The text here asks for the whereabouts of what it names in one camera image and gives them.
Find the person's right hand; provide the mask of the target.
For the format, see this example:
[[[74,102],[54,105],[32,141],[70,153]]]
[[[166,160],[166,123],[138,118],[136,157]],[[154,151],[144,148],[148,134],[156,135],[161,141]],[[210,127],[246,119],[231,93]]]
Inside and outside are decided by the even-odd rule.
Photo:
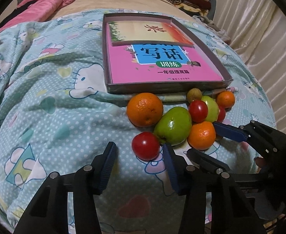
[[[262,157],[255,157],[254,162],[258,166],[258,168],[263,168],[266,164],[264,158]]]

